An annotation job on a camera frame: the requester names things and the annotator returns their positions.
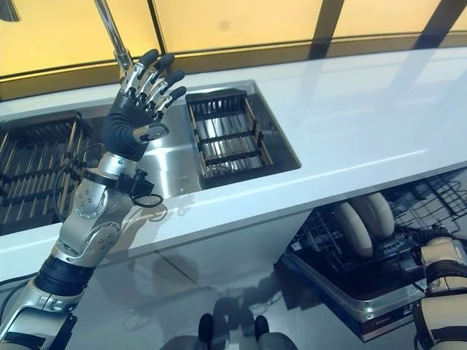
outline robotic arm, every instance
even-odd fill
[[[184,77],[176,71],[158,78],[173,55],[158,60],[146,52],[127,72],[109,114],[102,139],[107,152],[97,168],[87,169],[74,194],[71,214],[37,276],[0,326],[0,350],[64,349],[77,321],[77,307],[96,266],[121,234],[123,218],[153,184],[137,169],[150,141],[169,133],[164,112],[186,92],[168,89]]]
[[[467,254],[444,227],[418,237],[412,250],[423,265],[427,289],[414,304],[417,338],[424,349],[467,349]]]

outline dish rack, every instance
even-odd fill
[[[92,131],[76,118],[16,128],[1,135],[0,235],[57,222],[52,187],[63,165],[91,145]],[[89,155],[70,166],[58,184],[62,215],[71,208]]]
[[[273,161],[245,91],[188,94],[186,101],[205,187],[223,184],[230,176],[271,168]]]
[[[440,174],[382,191],[394,215],[394,235],[379,241],[372,237],[374,255],[357,256],[334,219],[333,205],[313,210],[290,243],[294,251],[311,249],[321,254],[338,273],[354,271],[368,264],[408,254],[414,246],[413,232],[443,225],[451,233],[459,233],[458,220],[467,215],[467,190],[458,180],[459,172]]]

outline dishwasher basket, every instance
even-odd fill
[[[246,179],[252,173],[263,176],[273,170],[245,91],[188,94],[186,101],[201,158],[200,180],[205,187],[228,183],[232,176]]]
[[[14,128],[1,135],[0,235],[58,221],[53,211],[52,186],[63,165],[91,145],[91,129],[79,118]],[[88,154],[67,168],[58,184],[62,215],[71,208]]]
[[[298,251],[309,247],[321,254],[332,269],[343,273],[407,253],[413,242],[406,237],[430,229],[432,225],[443,225],[451,233],[459,233],[458,222],[467,215],[467,190],[453,178],[463,174],[467,175],[467,171],[440,174],[382,191],[394,215],[395,233],[385,241],[372,239],[374,255],[371,258],[362,258],[353,252],[334,219],[333,205],[314,209],[290,248]]]

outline faucet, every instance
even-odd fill
[[[102,22],[104,23],[105,29],[109,34],[110,41],[114,45],[114,56],[120,66],[120,78],[126,75],[126,72],[133,66],[133,60],[131,59],[130,52],[123,45],[122,38],[117,30],[112,13],[110,13],[109,6],[106,0],[94,0],[96,3],[97,10],[101,16]]]

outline shoe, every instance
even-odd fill
[[[255,320],[255,338],[258,342],[261,336],[265,333],[269,333],[268,320],[264,316],[258,316]]]
[[[214,336],[214,320],[211,314],[204,314],[199,320],[198,338],[201,342],[211,347],[212,337]]]

